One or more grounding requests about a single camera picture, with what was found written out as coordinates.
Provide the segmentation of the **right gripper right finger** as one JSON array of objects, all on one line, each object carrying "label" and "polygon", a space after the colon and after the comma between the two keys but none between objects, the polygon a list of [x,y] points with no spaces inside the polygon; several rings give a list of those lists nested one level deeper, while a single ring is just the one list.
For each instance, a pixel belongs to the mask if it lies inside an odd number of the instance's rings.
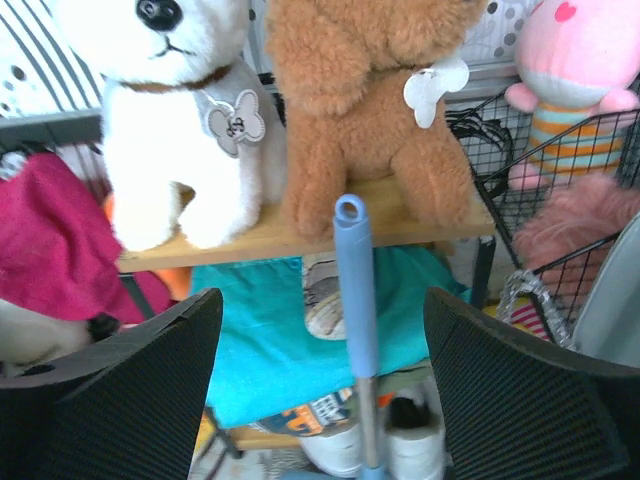
[{"label": "right gripper right finger", "polygon": [[424,329],[457,479],[636,479],[639,371],[430,288]]}]

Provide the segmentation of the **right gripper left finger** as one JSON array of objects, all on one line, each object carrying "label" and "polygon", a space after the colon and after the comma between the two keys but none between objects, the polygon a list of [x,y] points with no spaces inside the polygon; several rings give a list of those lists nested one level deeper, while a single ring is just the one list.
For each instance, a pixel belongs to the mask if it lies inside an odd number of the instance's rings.
[{"label": "right gripper left finger", "polygon": [[223,314],[216,289],[1,381],[4,479],[185,479]]}]

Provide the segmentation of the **blue floor mop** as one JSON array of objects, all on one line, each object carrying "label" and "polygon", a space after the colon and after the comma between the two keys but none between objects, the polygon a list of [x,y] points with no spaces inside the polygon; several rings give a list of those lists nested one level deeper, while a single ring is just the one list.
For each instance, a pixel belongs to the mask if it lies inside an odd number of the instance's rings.
[{"label": "blue floor mop", "polygon": [[360,413],[361,460],[356,479],[388,479],[378,409],[379,373],[373,244],[365,202],[355,194],[335,204],[334,245],[349,361]]}]

